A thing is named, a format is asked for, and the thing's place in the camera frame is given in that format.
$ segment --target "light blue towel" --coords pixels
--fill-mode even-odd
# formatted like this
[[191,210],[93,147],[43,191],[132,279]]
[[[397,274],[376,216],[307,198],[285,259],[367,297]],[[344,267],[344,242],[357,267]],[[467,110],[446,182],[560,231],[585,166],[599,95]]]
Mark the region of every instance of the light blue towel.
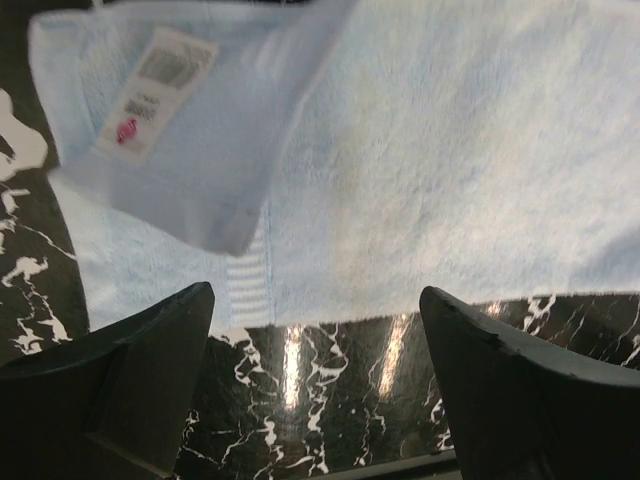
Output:
[[196,280],[214,330],[411,312],[428,284],[469,302],[639,290],[638,8],[364,0],[247,256],[56,186],[93,328]]
[[[57,179],[190,245],[244,253],[273,171],[356,3],[141,2],[36,16],[31,67],[59,150]],[[154,33],[167,31],[158,27],[207,41],[211,51],[180,39],[154,43]],[[208,73],[199,64],[205,53]],[[189,90],[198,71],[203,82],[150,153],[131,159],[129,146],[136,150],[154,126],[160,131],[172,96]],[[122,115],[109,121],[130,76],[140,86],[127,87]],[[127,125],[137,127],[116,138]]]

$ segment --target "barcode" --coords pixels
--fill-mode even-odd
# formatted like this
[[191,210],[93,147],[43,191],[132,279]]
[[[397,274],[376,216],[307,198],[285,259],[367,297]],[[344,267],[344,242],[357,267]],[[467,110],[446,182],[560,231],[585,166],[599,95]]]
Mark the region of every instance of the barcode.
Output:
[[127,104],[124,106],[124,111],[130,115],[135,115],[136,117],[144,118],[149,122],[153,120],[153,117],[156,116],[156,109],[153,107],[149,107],[140,102],[136,102],[135,100],[129,99]]
[[198,73],[198,62],[163,48],[154,48],[138,75],[163,85],[182,89]]

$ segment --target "product tag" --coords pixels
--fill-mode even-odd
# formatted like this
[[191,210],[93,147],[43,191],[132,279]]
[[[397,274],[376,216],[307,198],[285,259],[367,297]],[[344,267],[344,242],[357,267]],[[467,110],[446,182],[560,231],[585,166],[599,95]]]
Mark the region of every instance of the product tag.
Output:
[[96,145],[137,165],[182,102],[206,78],[218,45],[168,28],[157,28],[107,118]]

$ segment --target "marble countertop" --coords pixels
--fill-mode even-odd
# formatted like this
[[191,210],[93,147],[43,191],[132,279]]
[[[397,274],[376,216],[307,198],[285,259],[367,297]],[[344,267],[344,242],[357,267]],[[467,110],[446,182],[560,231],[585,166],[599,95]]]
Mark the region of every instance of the marble countertop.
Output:
[[[90,0],[53,3],[86,8]],[[44,6],[52,2],[0,4],[0,90],[13,107],[0,112],[0,128],[19,121],[49,145],[25,159],[0,131],[0,364],[88,331],[73,247],[46,181],[55,148],[27,62],[28,19]],[[550,295],[477,308],[578,353],[640,368],[638,295]],[[211,337],[183,437],[175,480],[346,471],[355,478],[370,467],[450,462],[453,447],[415,312]]]

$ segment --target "pink logo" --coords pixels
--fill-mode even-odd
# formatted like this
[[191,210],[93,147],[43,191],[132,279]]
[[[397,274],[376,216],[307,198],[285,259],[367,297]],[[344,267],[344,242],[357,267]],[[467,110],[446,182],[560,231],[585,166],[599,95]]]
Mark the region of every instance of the pink logo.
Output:
[[122,145],[125,141],[133,138],[138,133],[138,125],[135,118],[129,118],[124,122],[120,122],[118,128],[116,128],[116,134],[118,135],[118,143]]

